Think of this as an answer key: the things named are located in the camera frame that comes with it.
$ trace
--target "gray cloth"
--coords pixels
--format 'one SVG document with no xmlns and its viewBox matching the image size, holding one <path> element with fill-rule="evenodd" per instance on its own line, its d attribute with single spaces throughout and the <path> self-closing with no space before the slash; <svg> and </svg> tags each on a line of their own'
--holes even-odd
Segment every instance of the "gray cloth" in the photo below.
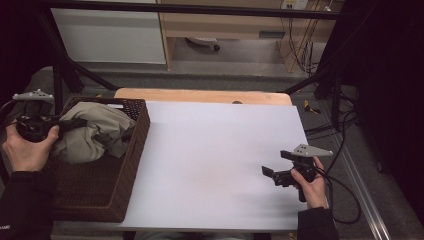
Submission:
<svg viewBox="0 0 424 240">
<path fill-rule="evenodd" d="M 55 143 L 52 157 L 69 163 L 91 162 L 107 151 L 121 157 L 128 143 L 122 137 L 131 134 L 135 121 L 122 111 L 104 104 L 79 102 L 60 120 L 81 118 L 87 126 L 65 132 L 62 140 Z"/>
</svg>

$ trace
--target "power outlet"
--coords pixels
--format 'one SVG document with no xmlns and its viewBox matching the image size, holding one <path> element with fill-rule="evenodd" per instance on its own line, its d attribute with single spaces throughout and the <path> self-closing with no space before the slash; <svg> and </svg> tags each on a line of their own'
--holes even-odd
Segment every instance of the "power outlet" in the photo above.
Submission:
<svg viewBox="0 0 424 240">
<path fill-rule="evenodd" d="M 294 9 L 294 5 L 296 4 L 296 0 L 284 0 L 281 9 Z"/>
</svg>

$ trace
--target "wicker basket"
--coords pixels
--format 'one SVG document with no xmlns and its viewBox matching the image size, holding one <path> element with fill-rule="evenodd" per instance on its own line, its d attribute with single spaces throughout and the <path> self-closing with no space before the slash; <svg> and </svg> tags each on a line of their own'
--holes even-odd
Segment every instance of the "wicker basket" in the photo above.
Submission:
<svg viewBox="0 0 424 240">
<path fill-rule="evenodd" d="M 123 105 L 123 112 L 137 124 L 127 152 L 121 158 L 105 154 L 87 163 L 49 161 L 45 169 L 57 182 L 54 219 L 122 222 L 150 127 L 146 103 L 136 99 L 76 97 L 66 104 L 62 114 L 81 101 Z"/>
</svg>

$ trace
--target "black metal bar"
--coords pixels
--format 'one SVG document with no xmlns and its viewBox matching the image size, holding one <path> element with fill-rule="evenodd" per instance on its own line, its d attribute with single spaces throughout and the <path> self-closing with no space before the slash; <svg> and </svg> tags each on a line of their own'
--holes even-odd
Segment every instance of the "black metal bar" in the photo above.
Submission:
<svg viewBox="0 0 424 240">
<path fill-rule="evenodd" d="M 286 90 L 279 91 L 277 93 L 285 93 L 285 94 L 291 95 L 292 93 L 295 93 L 295 92 L 299 91 L 300 89 L 308 86 L 311 83 L 320 82 L 321 79 L 324 76 L 327 75 L 327 72 L 328 71 L 324 69 L 323 71 L 321 71 L 321 72 L 319 72 L 319 73 L 317 73 L 315 75 L 312 75 L 309 78 L 307 78 L 307 79 L 305 79 L 305 80 L 303 80 L 303 81 L 295 84 L 294 86 L 291 86 L 291 87 L 287 88 Z"/>
<path fill-rule="evenodd" d="M 63 76 L 63 80 L 69 87 L 69 90 L 72 92 L 81 92 L 84 89 L 84 85 L 80 81 L 78 75 L 75 71 L 69 67 L 67 62 L 66 50 L 63 49 L 60 41 L 58 40 L 55 31 L 53 30 L 49 20 L 47 19 L 45 13 L 42 8 L 33 9 L 34 15 L 37 18 L 37 21 L 40 27 L 43 29 L 48 44 L 51 47 L 50 52 L 54 58 L 54 61 L 59 65 L 61 75 Z"/>
<path fill-rule="evenodd" d="M 91 80 L 95 81 L 96 83 L 102 85 L 103 87 L 105 87 L 105 88 L 107 88 L 109 90 L 118 90 L 118 89 L 120 89 L 120 87 L 117 87 L 117 86 L 113 85 L 112 83 L 107 82 L 103 78 L 97 76 L 96 74 L 90 72 L 90 70 L 88 70 L 88 69 L 84 68 L 83 66 L 79 65 L 78 63 L 76 63 L 71 58 L 69 58 L 68 61 L 74 67 L 74 69 L 76 71 L 78 71 L 79 73 L 85 75 L 86 77 L 90 78 Z"/>
<path fill-rule="evenodd" d="M 62 74 L 58 65 L 53 66 L 54 112 L 59 115 L 63 109 Z"/>
<path fill-rule="evenodd" d="M 271 233 L 253 233 L 254 240 L 271 240 Z"/>
<path fill-rule="evenodd" d="M 351 18 L 352 13 L 339 13 L 331 11 L 303 11 L 267 8 L 222 7 L 180 4 L 153 4 L 153 3 L 123 3 L 123 2 L 98 2 L 98 1 L 72 1 L 72 0 L 38 0 L 38 3 L 50 8 L 105 10 L 125 12 L 160 12 L 160 13 L 186 13 L 186 14 L 213 14 L 233 16 L 256 16 L 278 18 L 303 18 L 339 20 Z"/>
<path fill-rule="evenodd" d="M 136 231 L 125 231 L 125 232 L 123 232 L 122 233 L 122 239 L 123 240 L 134 240 L 134 238 L 135 238 L 135 235 L 136 235 Z"/>
<path fill-rule="evenodd" d="M 333 100 L 331 104 L 331 123 L 337 132 L 340 132 L 339 115 L 340 115 L 340 94 L 341 94 L 341 78 L 337 74 L 333 83 Z"/>
</svg>

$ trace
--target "white tabletop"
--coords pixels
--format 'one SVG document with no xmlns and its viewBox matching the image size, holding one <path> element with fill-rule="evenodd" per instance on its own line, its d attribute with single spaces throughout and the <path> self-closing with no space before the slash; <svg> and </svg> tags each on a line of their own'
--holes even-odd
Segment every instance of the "white tabletop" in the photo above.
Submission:
<svg viewBox="0 0 424 240">
<path fill-rule="evenodd" d="M 147 102 L 151 126 L 122 223 L 66 228 L 278 232 L 306 209 L 261 166 L 289 170 L 280 150 L 307 144 L 296 107 Z"/>
</svg>

